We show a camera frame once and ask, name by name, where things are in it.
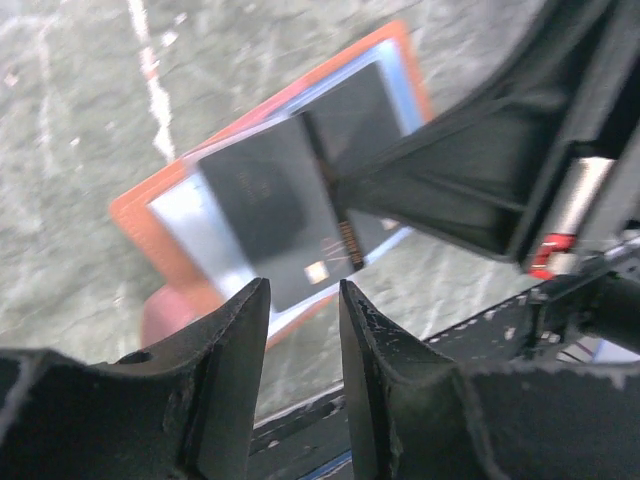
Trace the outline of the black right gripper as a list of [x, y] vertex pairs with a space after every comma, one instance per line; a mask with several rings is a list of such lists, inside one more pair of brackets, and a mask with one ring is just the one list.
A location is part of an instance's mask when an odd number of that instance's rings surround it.
[[475, 92], [338, 184], [341, 204], [539, 281], [434, 335], [458, 358], [639, 346], [639, 5], [548, 1]]

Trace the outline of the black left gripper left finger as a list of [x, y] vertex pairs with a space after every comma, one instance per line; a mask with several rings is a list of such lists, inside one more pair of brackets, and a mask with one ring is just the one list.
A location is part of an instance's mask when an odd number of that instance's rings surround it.
[[118, 362], [50, 349], [1, 353], [5, 479], [242, 479], [270, 285]]

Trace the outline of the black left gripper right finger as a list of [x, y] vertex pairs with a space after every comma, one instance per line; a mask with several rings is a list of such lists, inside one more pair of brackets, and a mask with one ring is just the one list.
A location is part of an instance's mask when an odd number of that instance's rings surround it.
[[635, 479], [639, 367], [461, 362], [340, 286], [358, 479]]

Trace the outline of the black credit card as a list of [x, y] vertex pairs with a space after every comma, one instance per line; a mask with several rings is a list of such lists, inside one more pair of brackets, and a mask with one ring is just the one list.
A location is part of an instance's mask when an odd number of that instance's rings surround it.
[[402, 138], [379, 65], [369, 64], [304, 105], [333, 171], [345, 176]]
[[302, 114], [268, 122], [196, 163], [244, 257], [270, 280], [278, 312], [364, 266], [309, 126]]

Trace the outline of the orange leather card holder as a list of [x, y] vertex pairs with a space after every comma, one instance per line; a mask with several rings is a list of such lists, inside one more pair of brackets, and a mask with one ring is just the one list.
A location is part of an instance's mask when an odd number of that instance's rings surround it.
[[[317, 84], [339, 68], [381, 44], [392, 41], [399, 49], [408, 75], [410, 103], [417, 108], [417, 125], [433, 117], [423, 76], [412, 50], [409, 29], [402, 20], [391, 21], [306, 73], [283, 90], [207, 139], [209, 146], [241, 129], [256, 124], [287, 101]], [[114, 223], [148, 258], [167, 284], [146, 302], [141, 322], [141, 346], [150, 346], [175, 333], [190, 321], [210, 313], [223, 304], [221, 294], [205, 279], [168, 230], [147, 209], [147, 204], [186, 178], [186, 170], [176, 160], [129, 191], [109, 207]]]

